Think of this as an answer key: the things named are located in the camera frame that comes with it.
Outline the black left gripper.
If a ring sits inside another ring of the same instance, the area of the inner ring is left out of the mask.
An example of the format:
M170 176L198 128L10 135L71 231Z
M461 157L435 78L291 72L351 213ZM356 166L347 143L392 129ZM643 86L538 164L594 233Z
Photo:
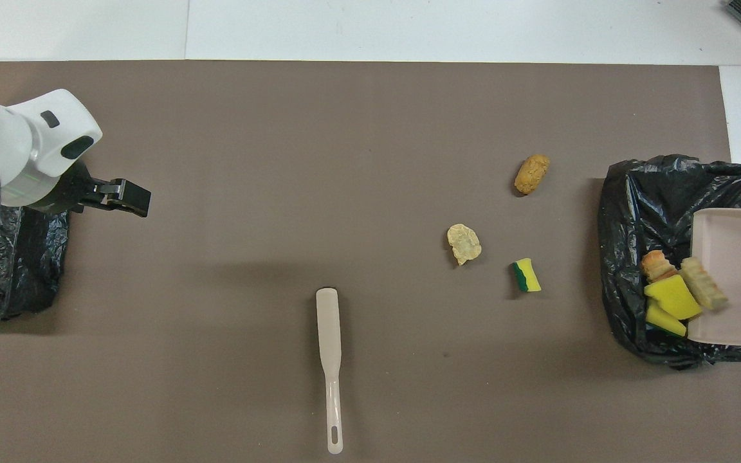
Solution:
M85 207L118 210L138 217L147 217L152 193L127 179L97 181L85 161L76 161L59 176L50 193L30 208L41 213L58 214L65 211L82 211Z

